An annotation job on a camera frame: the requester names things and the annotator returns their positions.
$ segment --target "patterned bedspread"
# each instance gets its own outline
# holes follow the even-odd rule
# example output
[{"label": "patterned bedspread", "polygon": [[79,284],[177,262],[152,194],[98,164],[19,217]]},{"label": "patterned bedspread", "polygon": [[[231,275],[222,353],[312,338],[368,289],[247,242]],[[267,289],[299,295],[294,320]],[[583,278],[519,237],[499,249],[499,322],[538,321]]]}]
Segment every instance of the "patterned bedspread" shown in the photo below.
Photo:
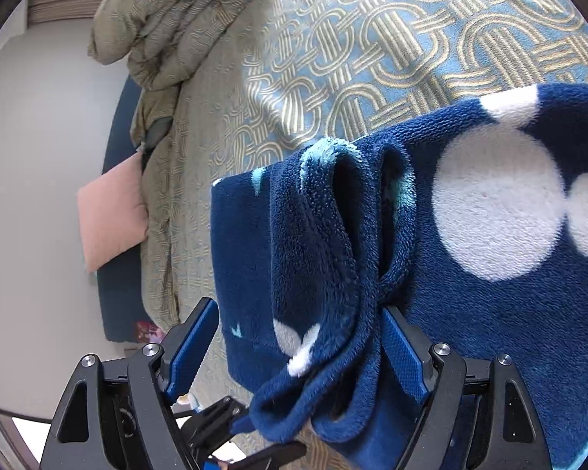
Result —
[{"label": "patterned bedspread", "polygon": [[[164,329],[213,295],[211,184],[322,136],[355,139],[452,101],[533,83],[588,83],[588,25],[569,0],[252,0],[180,91],[144,176],[163,214],[142,248],[143,297]],[[248,399],[221,334],[194,392]],[[312,450],[297,465],[348,468]],[[260,442],[248,439],[243,449]]]}]

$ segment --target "colorful object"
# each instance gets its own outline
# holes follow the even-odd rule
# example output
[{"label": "colorful object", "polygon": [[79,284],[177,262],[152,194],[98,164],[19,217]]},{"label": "colorful object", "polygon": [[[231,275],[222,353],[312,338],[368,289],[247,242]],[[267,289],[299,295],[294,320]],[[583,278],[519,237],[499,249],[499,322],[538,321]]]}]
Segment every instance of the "colorful object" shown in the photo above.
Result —
[{"label": "colorful object", "polygon": [[211,235],[229,372],[254,392],[264,436],[288,440],[311,417],[361,468],[397,464],[420,405],[381,350],[380,306],[395,304],[463,356],[511,354],[554,467],[578,468],[588,85],[524,87],[352,143],[321,139],[266,167],[258,192],[257,177],[213,186]]}]

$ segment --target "folded blanket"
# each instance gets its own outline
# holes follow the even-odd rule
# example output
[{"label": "folded blanket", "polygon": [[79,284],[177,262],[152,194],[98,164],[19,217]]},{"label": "folded blanket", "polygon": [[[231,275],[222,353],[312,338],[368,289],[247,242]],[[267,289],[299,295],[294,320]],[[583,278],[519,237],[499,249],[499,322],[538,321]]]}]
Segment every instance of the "folded blanket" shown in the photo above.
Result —
[{"label": "folded blanket", "polygon": [[511,354],[554,467],[588,455],[588,86],[469,99],[222,179],[211,239],[229,372],[268,439],[310,419],[361,468],[397,464],[423,397],[381,340],[395,304],[463,356]]},{"label": "folded blanket", "polygon": [[144,92],[131,137],[174,116],[179,83],[188,80],[250,0],[103,0],[94,17],[89,56],[102,64],[129,55]]}]

